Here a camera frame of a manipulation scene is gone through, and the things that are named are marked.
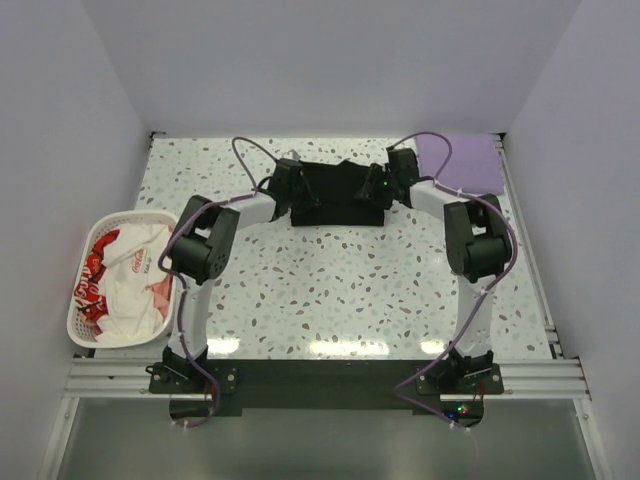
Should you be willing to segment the black t shirt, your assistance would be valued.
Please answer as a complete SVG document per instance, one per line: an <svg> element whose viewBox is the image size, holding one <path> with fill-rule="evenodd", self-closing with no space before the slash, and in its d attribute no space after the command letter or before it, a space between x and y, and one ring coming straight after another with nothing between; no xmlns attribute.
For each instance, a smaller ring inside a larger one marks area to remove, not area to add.
<svg viewBox="0 0 640 480"><path fill-rule="evenodd" d="M334 165L303 162L302 173L313 200L291 207L291 225L382 227L384 209L356 198L368 171L367 166L351 161Z"/></svg>

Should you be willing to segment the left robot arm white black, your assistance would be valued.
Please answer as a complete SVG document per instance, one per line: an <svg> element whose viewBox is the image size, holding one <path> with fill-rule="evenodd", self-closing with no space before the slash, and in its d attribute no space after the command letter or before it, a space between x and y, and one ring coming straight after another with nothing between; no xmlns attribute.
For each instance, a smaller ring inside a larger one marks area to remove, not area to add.
<svg viewBox="0 0 640 480"><path fill-rule="evenodd" d="M188 200L158 260L158 267L181 288L162 366L183 391L201 391L214 400L220 399L219 382L206 368L206 311L215 280L230 261L236 233L319 204L309 166L286 158L276 161L265 185L255 186L247 193L222 201L201 195Z"/></svg>

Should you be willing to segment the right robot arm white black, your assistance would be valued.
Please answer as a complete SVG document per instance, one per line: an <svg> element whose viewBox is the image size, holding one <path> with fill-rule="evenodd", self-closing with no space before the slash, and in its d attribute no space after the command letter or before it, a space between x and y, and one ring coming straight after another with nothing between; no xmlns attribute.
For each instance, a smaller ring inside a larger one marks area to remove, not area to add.
<svg viewBox="0 0 640 480"><path fill-rule="evenodd" d="M385 165L368 167L355 198L384 210L398 202L442 221L446 259L458 288L453 339L395 391L430 378L439 389L469 392L493 367L493 298L517 260L515 231L495 195L478 196L446 186L437 174L421 177L411 149L389 148L387 154Z"/></svg>

